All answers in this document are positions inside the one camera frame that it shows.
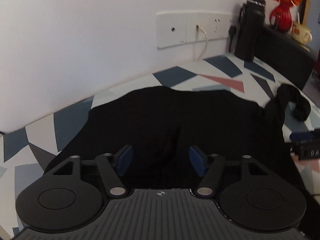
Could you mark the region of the black garment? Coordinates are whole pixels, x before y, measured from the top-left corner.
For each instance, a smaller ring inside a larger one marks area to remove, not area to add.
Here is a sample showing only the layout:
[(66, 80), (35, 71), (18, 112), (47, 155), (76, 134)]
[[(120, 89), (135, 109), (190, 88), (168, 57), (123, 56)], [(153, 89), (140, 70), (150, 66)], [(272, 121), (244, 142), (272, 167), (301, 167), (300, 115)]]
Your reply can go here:
[(47, 169), (73, 155), (90, 160), (131, 145), (126, 186), (191, 187), (196, 172), (189, 161), (189, 147), (196, 145), (205, 154), (226, 159), (250, 155), (305, 192), (283, 137), (290, 102), (302, 104), (305, 98), (288, 84), (281, 85), (265, 107), (227, 90), (192, 92), (164, 86), (134, 90), (91, 109), (84, 127)]

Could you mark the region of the black dark cabinet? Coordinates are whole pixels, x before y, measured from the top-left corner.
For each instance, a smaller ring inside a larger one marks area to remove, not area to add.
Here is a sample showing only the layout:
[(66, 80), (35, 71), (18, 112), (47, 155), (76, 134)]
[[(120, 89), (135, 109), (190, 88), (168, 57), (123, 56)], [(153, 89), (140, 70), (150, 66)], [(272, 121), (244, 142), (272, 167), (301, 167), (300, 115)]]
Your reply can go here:
[(257, 32), (254, 55), (279, 72), (299, 89), (303, 89), (317, 61), (310, 48), (303, 48), (288, 34), (264, 25)]

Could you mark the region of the geometric pattern tablecloth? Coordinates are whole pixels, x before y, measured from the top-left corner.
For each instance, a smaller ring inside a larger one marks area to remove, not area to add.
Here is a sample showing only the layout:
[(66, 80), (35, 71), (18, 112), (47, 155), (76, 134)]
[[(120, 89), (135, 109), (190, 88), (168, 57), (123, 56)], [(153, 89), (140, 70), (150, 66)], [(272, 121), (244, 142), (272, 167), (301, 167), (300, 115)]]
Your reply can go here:
[(271, 66), (171, 67), (3, 137), (15, 239), (319, 239), (319, 110)]

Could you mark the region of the cream patterned mug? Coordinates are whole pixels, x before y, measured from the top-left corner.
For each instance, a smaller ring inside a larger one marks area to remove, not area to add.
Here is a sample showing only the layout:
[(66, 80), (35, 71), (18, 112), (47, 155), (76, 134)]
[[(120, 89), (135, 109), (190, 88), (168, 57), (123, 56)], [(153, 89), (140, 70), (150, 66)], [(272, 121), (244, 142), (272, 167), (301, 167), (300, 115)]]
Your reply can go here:
[(312, 41), (311, 30), (296, 21), (292, 24), (291, 37), (302, 45)]

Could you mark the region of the black plug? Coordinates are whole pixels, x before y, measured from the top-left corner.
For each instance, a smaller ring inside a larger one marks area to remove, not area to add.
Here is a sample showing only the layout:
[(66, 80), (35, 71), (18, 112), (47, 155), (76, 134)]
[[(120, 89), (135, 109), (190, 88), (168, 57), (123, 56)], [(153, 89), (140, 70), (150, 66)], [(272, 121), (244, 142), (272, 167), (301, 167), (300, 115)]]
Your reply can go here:
[(229, 46), (228, 46), (228, 52), (231, 52), (232, 49), (232, 43), (233, 43), (233, 39), (236, 35), (237, 32), (237, 28), (235, 25), (231, 25), (228, 31), (228, 36), (229, 36)]

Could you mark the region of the black water bottle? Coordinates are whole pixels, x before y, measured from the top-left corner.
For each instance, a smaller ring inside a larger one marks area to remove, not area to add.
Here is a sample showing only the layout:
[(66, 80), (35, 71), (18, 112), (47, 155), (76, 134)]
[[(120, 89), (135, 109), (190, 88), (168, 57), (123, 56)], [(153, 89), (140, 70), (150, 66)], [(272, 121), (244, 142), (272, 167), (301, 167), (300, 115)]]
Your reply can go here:
[(244, 61), (254, 59), (254, 43), (256, 35), (264, 24), (265, 0), (247, 0), (240, 9), (238, 18), (239, 35), (234, 55)]

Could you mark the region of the white wall socket panel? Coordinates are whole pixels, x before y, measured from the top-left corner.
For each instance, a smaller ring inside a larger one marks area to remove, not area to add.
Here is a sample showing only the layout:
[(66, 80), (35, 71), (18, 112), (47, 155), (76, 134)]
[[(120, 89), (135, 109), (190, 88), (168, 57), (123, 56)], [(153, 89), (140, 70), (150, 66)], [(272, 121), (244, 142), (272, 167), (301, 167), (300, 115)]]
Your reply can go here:
[(161, 12), (156, 16), (157, 48), (228, 37), (237, 15), (212, 11)]

